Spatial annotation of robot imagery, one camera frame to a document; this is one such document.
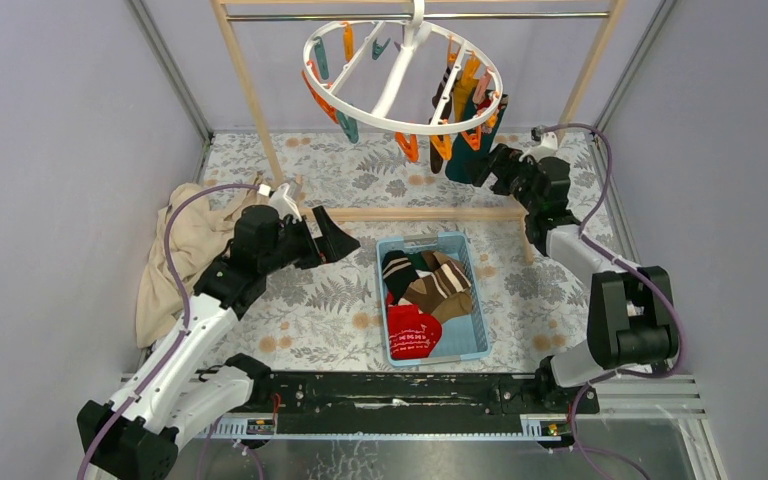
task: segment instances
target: light blue plastic basket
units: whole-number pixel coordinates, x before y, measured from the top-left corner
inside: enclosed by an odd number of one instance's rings
[[[434,347],[428,358],[394,360],[390,356],[390,332],[387,329],[387,285],[381,273],[381,260],[387,252],[402,250],[416,253],[423,250],[437,250],[459,260],[464,265],[464,273],[472,283],[472,313],[455,317],[443,324],[443,337]],[[390,237],[378,241],[378,291],[381,293],[381,305],[384,310],[384,343],[387,345],[387,359],[396,367],[413,367],[432,363],[461,362],[475,360],[490,354],[490,339],[487,337],[487,324],[481,312],[481,294],[475,281],[472,256],[469,253],[469,240],[461,232],[443,232],[437,235],[411,235]]]

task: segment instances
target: red sock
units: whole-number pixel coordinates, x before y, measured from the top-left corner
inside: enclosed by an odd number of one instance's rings
[[[387,307],[390,356],[394,360],[427,358],[443,336],[443,326],[416,305]]]

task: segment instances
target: gray wall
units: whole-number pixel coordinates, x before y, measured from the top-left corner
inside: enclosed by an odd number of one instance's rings
[[[200,141],[122,1],[0,1],[0,479],[74,478]]]
[[[225,42],[207,0],[146,0],[158,28],[193,92],[205,118],[215,130],[253,129],[243,93],[231,65]],[[429,12],[510,12],[603,10],[607,2],[550,2],[548,4],[490,3],[430,4]],[[603,61],[577,117],[595,121],[638,39],[649,23],[660,0],[628,2],[625,13],[605,51]],[[399,5],[271,5],[247,6],[232,13],[334,13],[398,12]],[[456,31],[481,48],[496,63],[502,74],[511,104],[505,114],[505,129],[531,128],[558,121],[575,83],[584,57],[601,20],[520,20],[447,21],[440,25]],[[310,34],[322,23],[246,23],[237,24],[272,129],[311,131],[336,129],[319,109],[300,77],[301,50]],[[371,31],[357,27],[355,44]],[[401,38],[401,31],[387,31]],[[433,113],[431,96],[445,69],[446,40],[440,36],[420,50],[408,70],[405,88],[400,91],[392,114],[395,118],[426,122]],[[337,72],[345,63],[342,33],[325,37],[330,70]],[[371,108],[377,100],[396,55],[390,45],[378,61],[364,59],[341,97],[359,107]],[[375,96],[364,94],[374,89]]]
[[[729,477],[768,478],[768,2],[681,2],[609,134]]]

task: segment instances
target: beige cloth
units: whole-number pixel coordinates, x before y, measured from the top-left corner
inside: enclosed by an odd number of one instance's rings
[[[251,183],[260,184],[261,180],[258,175]],[[140,348],[148,347],[169,333],[184,308],[166,265],[163,234],[166,222],[178,205],[202,190],[201,186],[194,183],[179,186],[169,198],[170,206],[157,213],[157,236],[151,245],[137,295],[137,346]],[[193,293],[193,286],[199,276],[233,237],[234,223],[240,218],[243,209],[267,201],[266,197],[257,195],[257,192],[244,189],[224,209],[211,210],[210,202],[204,196],[181,211],[172,226],[169,245],[172,260],[187,293]]]

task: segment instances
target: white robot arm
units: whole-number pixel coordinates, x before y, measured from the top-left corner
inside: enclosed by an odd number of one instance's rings
[[[182,393],[208,350],[263,294],[270,273],[290,264],[309,269],[333,263],[360,247],[322,207],[313,209],[322,234],[313,238],[292,190],[284,184],[268,205],[243,211],[233,240],[196,282],[188,299],[189,318],[182,315],[107,403],[89,401],[81,409],[78,430],[84,450],[103,436],[89,452],[91,463],[125,480],[165,478],[184,445],[216,418],[249,401],[256,391],[253,379],[229,365]]]
[[[538,374],[546,377],[550,388],[563,389],[616,368],[676,355],[675,320],[638,278],[647,277],[671,301],[669,276],[660,267],[641,267],[584,238],[579,220],[567,208],[569,164],[552,156],[557,138],[536,129],[532,137],[533,145],[524,151],[497,145],[486,158],[468,163],[467,172],[474,186],[483,185],[494,174],[497,181],[492,191],[512,196],[528,211],[529,242],[569,269],[590,291],[587,339],[544,359]]]

